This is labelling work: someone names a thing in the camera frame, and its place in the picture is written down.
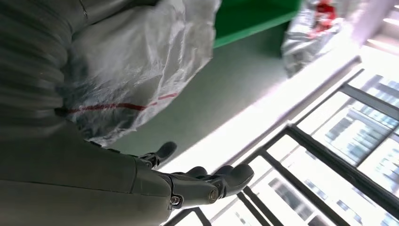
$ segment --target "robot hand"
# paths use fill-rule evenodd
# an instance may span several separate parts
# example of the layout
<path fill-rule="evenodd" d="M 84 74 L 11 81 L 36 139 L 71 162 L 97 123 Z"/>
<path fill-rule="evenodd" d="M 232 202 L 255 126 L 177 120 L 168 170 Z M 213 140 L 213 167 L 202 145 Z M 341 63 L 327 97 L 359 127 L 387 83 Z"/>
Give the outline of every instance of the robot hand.
<path fill-rule="evenodd" d="M 145 166 L 156 168 L 176 149 L 173 142 L 165 143 L 156 153 L 138 157 Z M 194 167 L 186 173 L 159 173 L 171 188 L 170 210 L 187 209 L 215 203 L 216 200 L 242 191 L 254 176 L 248 165 L 223 166 L 213 175 L 203 167 Z"/>

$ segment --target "red stripe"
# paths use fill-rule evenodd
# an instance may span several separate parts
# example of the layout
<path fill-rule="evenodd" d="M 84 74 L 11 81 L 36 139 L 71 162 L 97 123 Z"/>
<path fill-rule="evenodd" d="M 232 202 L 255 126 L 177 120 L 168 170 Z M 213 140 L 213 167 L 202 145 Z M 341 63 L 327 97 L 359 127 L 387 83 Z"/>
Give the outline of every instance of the red stripe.
<path fill-rule="evenodd" d="M 169 94 L 166 96 L 159 97 L 158 100 L 163 100 L 163 99 L 167 99 L 170 97 L 176 97 L 177 95 L 178 95 L 177 93 Z M 131 109 L 131 110 L 136 110 L 136 111 L 144 111 L 147 107 L 155 106 L 157 104 L 158 104 L 158 102 L 151 103 L 148 106 L 133 105 L 133 104 L 129 104 L 129 103 L 93 105 L 93 106 L 81 107 L 79 109 L 71 109 L 71 110 L 68 110 L 68 113 L 72 114 L 72 113 L 83 112 L 83 111 L 99 111 L 99 110 L 113 109 L 113 108 L 127 108 L 127 109 Z"/>

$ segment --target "glass pane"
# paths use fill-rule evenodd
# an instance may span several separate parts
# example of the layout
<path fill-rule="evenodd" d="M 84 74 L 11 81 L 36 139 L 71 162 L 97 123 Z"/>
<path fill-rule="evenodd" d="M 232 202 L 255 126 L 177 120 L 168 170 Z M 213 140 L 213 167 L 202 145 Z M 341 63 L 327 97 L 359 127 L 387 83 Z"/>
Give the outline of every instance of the glass pane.
<path fill-rule="evenodd" d="M 397 132 L 385 140 L 359 166 L 359 170 L 399 197 L 399 134 Z"/>
<path fill-rule="evenodd" d="M 399 107 L 398 77 L 389 78 L 365 72 L 349 84 L 393 106 Z"/>
<path fill-rule="evenodd" d="M 252 162 L 249 163 L 249 166 L 254 170 L 255 173 L 254 177 L 248 184 L 249 187 L 252 187 L 255 182 L 265 177 L 269 171 L 273 169 L 271 165 L 261 156 L 256 157 Z"/>
<path fill-rule="evenodd" d="M 213 221 L 212 226 L 261 226 L 261 224 L 241 201 L 237 201 Z"/>
<path fill-rule="evenodd" d="M 398 121 L 337 93 L 298 127 L 352 165 L 361 162 Z"/>
<path fill-rule="evenodd" d="M 212 222 L 214 218 L 223 214 L 229 206 L 232 206 L 238 201 L 237 196 L 233 195 L 230 197 L 226 197 L 224 199 L 220 199 L 216 201 L 212 205 L 200 206 L 204 215 Z"/>
<path fill-rule="evenodd" d="M 334 225 L 276 170 L 263 178 L 252 191 L 284 225 Z"/>
<path fill-rule="evenodd" d="M 384 225 L 385 219 L 397 223 L 384 209 L 302 146 L 289 152 L 281 163 L 350 225 Z"/>
<path fill-rule="evenodd" d="M 202 226 L 200 219 L 198 219 L 197 214 L 191 212 L 183 220 L 176 224 L 176 226 Z"/>

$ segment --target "red object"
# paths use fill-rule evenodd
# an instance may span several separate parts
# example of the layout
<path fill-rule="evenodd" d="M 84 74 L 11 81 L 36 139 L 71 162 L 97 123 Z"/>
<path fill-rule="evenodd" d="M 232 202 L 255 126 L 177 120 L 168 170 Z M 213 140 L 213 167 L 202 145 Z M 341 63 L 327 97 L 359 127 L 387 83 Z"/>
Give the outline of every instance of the red object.
<path fill-rule="evenodd" d="M 331 0 L 321 0 L 316 5 L 316 24 L 313 32 L 310 34 L 311 38 L 316 37 L 320 32 L 330 29 L 333 26 L 333 21 L 336 19 L 335 7 L 331 5 Z"/>

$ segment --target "green shelf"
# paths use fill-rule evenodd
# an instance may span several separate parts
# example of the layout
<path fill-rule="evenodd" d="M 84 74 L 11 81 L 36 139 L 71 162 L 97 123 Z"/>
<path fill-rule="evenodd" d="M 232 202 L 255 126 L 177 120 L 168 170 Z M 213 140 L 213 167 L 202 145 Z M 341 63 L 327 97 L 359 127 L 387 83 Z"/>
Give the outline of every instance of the green shelf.
<path fill-rule="evenodd" d="M 216 14 L 214 47 L 290 21 L 300 0 L 223 0 Z"/>

